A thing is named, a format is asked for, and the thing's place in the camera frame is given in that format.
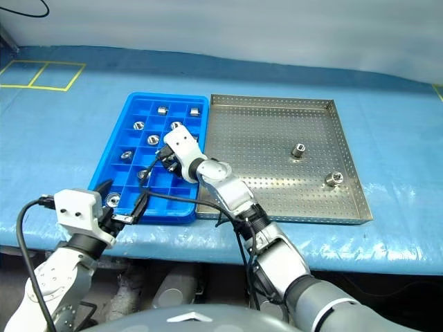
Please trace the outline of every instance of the perforated sheet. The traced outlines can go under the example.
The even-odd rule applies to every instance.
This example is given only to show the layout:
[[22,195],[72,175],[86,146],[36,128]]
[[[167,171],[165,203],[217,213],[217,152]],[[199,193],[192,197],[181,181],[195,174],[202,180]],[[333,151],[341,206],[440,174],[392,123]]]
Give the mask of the perforated sheet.
[[[297,143],[306,146],[293,158]],[[212,95],[205,153],[230,163],[276,221],[372,219],[333,100]],[[341,172],[337,187],[325,177]],[[204,188],[199,198],[210,199]],[[216,211],[199,206],[203,218]]]

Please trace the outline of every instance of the yellow tape line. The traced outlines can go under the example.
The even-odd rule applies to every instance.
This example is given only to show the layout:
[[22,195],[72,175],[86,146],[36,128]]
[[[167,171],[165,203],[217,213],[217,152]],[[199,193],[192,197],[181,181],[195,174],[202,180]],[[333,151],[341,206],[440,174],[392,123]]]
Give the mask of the yellow tape line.
[[[78,79],[82,71],[84,70],[84,67],[86,67],[86,64],[79,63],[79,62],[64,62],[64,61],[43,61],[43,60],[12,60],[0,71],[0,75],[3,74],[6,69],[8,69],[12,64],[21,62],[21,63],[29,63],[29,64],[44,64],[43,67],[39,69],[39,71],[34,75],[34,77],[29,81],[27,85],[22,84],[0,84],[1,88],[15,88],[15,89],[39,89],[39,90],[50,90],[50,91],[63,91],[67,92],[71,87],[72,84]],[[43,71],[50,65],[50,64],[63,64],[67,66],[80,66],[80,69],[78,72],[74,75],[74,77],[69,81],[68,85],[66,85],[64,88],[56,88],[54,86],[40,86],[40,85],[33,85],[37,78],[43,73]]]
[[439,84],[432,84],[432,87],[434,88],[435,92],[437,93],[437,95],[440,97],[440,100],[443,101],[443,96],[440,94],[440,92],[438,91],[438,88],[443,88],[443,85],[439,85]]

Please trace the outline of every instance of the white wall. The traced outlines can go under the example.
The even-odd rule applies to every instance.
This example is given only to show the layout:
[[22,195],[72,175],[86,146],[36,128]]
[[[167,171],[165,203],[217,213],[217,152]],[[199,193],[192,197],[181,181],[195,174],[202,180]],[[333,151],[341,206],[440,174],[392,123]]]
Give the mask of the white wall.
[[[443,84],[443,0],[47,0],[0,11],[17,43],[171,50]],[[43,12],[38,0],[1,6]]]

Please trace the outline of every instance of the metal perforated tray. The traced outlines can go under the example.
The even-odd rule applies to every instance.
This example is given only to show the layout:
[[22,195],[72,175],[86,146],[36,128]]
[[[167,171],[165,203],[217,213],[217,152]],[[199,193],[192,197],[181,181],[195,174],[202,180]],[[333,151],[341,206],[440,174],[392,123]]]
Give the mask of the metal perforated tray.
[[[300,159],[291,157],[297,143]],[[229,163],[272,220],[372,219],[333,100],[212,95],[205,154]],[[333,171],[344,175],[337,187],[325,184]],[[202,187],[199,198],[210,200]],[[197,215],[217,212],[199,205]]]

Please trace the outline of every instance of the blue plastic tray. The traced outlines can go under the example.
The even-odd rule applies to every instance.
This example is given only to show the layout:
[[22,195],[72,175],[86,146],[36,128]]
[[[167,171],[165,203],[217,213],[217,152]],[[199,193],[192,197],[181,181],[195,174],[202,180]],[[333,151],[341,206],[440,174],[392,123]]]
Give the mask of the blue plastic tray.
[[[168,108],[165,116],[158,114],[159,107]],[[199,117],[190,115],[191,107],[198,107]],[[179,121],[184,124],[197,138],[203,151],[208,108],[208,99],[203,96],[132,93],[112,131],[96,172],[89,183],[89,189],[93,190],[97,184],[112,178],[114,185],[109,193],[120,194],[120,202],[114,211],[117,214],[129,214],[140,193],[137,172],[149,166],[154,160],[155,152],[164,146],[163,137],[171,131],[172,122]],[[142,130],[135,130],[133,127],[138,121],[145,123]],[[157,146],[147,143],[147,137],[152,134],[160,136]],[[128,163],[120,158],[125,151],[133,152],[133,158]],[[192,199],[197,197],[198,192],[197,184],[187,183],[182,178],[167,172],[161,163],[157,163],[152,170],[148,185],[155,192]],[[189,223],[194,219],[195,204],[151,197],[141,223]]]

